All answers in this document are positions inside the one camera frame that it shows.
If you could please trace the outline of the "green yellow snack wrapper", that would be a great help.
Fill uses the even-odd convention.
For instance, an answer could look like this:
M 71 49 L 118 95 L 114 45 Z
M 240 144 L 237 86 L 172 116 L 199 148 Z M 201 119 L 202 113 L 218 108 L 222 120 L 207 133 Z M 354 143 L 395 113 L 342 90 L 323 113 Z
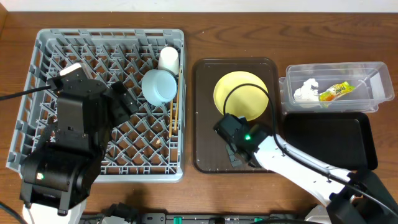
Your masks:
M 329 87 L 326 91 L 320 94 L 320 101 L 333 101 L 342 97 L 347 93 L 354 91 L 355 86 L 350 85 L 348 82 L 338 83 Z

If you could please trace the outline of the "white tissue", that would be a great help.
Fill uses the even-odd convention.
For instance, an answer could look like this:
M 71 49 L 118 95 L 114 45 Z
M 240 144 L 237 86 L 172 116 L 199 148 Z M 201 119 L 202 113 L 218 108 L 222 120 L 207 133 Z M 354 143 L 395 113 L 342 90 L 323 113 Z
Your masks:
M 318 82 L 314 78 L 309 78 L 303 85 L 294 92 L 294 99 L 297 102 L 318 102 Z

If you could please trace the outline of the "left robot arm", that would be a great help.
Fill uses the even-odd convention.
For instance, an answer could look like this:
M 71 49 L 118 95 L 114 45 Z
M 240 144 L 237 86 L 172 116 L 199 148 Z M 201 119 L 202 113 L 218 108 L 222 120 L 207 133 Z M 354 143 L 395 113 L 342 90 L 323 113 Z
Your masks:
M 78 223 L 101 172 L 111 130 L 138 111 L 122 82 L 51 78 L 57 122 L 46 127 L 21 167 L 27 223 Z

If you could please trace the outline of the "white cup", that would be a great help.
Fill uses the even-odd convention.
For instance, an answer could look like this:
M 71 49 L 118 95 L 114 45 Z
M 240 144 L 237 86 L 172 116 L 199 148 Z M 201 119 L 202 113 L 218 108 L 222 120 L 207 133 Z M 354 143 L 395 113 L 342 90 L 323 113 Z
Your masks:
M 165 70 L 172 75 L 179 73 L 179 56 L 178 52 L 173 47 L 165 47 L 160 51 L 158 69 Z

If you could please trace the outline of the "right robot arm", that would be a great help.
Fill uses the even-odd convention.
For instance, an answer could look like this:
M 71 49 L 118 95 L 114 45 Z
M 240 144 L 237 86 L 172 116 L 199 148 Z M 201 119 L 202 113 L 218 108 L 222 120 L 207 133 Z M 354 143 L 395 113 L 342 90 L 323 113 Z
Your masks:
M 276 172 L 314 196 L 330 223 L 397 223 L 397 202 L 370 170 L 354 173 L 329 165 L 273 129 L 240 119 L 215 130 L 246 162 Z

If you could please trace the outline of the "light blue bowl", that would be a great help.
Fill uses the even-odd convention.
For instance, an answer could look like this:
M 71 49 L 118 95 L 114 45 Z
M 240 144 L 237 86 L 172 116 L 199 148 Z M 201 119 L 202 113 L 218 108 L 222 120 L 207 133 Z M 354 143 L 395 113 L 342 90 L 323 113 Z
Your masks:
M 160 106 L 177 95 L 175 77 L 165 70 L 149 70 L 142 78 L 142 93 L 148 103 Z

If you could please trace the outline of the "wooden chopstick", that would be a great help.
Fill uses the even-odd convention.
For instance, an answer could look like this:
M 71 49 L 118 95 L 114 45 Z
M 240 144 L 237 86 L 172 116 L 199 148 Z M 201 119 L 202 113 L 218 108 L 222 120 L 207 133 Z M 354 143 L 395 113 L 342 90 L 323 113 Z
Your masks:
M 176 111 L 175 111 L 175 124 L 174 124 L 174 131 L 177 130 L 177 125 L 178 125 L 178 107 L 179 107 L 179 99 L 180 99 L 180 84 L 181 84 L 181 70 L 178 73 L 178 85 L 177 85 L 177 100 L 176 100 Z
M 170 113 L 169 113 L 169 139 L 172 137 L 172 120 L 173 120 L 173 112 L 174 112 L 174 101 L 170 101 Z

